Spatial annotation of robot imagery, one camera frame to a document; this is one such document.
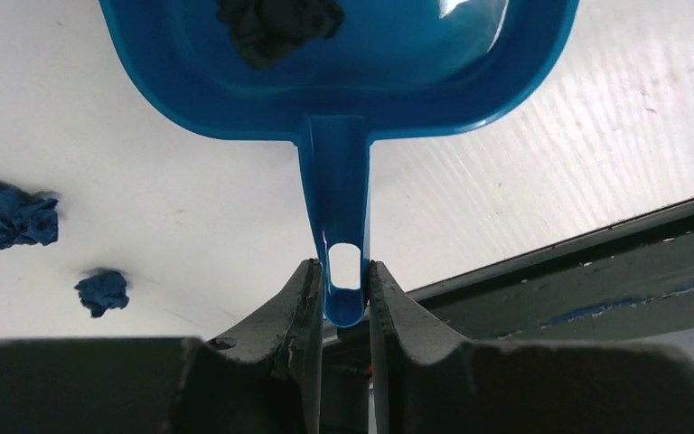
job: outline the dark metal frame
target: dark metal frame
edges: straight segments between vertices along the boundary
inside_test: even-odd
[[[694,433],[694,365],[678,350],[474,341],[383,263],[367,280],[379,434]],[[306,260],[208,343],[0,342],[0,432],[366,434],[369,373],[321,364],[322,288]]]
[[[634,339],[694,327],[694,199],[409,292],[473,339]],[[368,323],[324,365],[370,363]]]

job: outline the white surface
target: white surface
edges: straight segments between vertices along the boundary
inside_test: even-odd
[[[328,250],[328,272],[331,284],[337,288],[361,288],[363,255],[358,246],[339,242]]]
[[[694,196],[694,0],[583,0],[520,108],[372,158],[372,253],[406,289]],[[94,1],[0,0],[0,178],[63,215],[0,251],[0,336],[216,335],[314,255],[295,149],[159,115]],[[95,267],[133,286],[98,320],[73,290]]]

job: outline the dustpan handle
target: dustpan handle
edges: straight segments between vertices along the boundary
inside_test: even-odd
[[[324,313],[336,326],[354,326],[361,321],[368,299],[363,291],[370,259],[370,143],[365,123],[359,117],[312,117],[303,130],[296,145],[307,213],[324,269]],[[360,252],[348,270],[351,288],[338,286],[342,279],[335,281],[336,269],[329,258],[330,250],[333,256],[344,247]]]

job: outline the blue paint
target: blue paint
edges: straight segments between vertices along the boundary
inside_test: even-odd
[[[605,312],[615,310],[621,307],[637,307],[647,303],[651,303],[657,298],[667,299],[671,297],[678,297],[685,294],[694,292],[694,285],[690,287],[680,288],[667,294],[663,294],[658,297],[628,297],[612,303],[603,303],[599,305],[594,305],[591,307],[582,307],[580,309],[568,312],[566,314],[558,315],[552,317],[550,320],[540,323],[539,328],[547,328],[551,326],[556,326],[558,324],[565,324],[577,319],[592,318],[598,315],[602,315]],[[500,333],[497,335],[489,336],[488,339],[506,339],[512,337],[520,332],[520,330],[515,330],[509,333]]]
[[[551,318],[549,321],[541,324],[541,327],[549,327],[555,326],[557,324],[569,323],[575,319],[601,315],[604,312],[617,309],[619,307],[639,306],[645,303],[650,303],[651,301],[653,301],[652,297],[635,297],[618,300],[613,303],[600,304],[591,307],[583,307],[581,309],[574,310],[563,315],[555,316]]]
[[[368,300],[370,144],[457,134],[514,109],[554,65],[578,6],[342,0],[332,39],[254,71],[215,19],[215,0],[100,3],[129,77],[166,117],[206,137],[299,148],[324,312],[341,327],[360,322]],[[331,283],[327,251],[339,242],[361,250],[362,291]]]

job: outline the dark cloth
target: dark cloth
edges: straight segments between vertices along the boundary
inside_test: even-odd
[[[108,309],[123,309],[129,304],[127,281],[118,271],[103,271],[85,278],[76,289],[81,304],[91,312],[92,318],[101,317]]]
[[[0,250],[15,244],[52,244],[59,237],[57,200],[0,183]]]
[[[217,0],[217,18],[230,40],[255,69],[283,60],[305,42],[336,34],[344,12],[333,0]]]

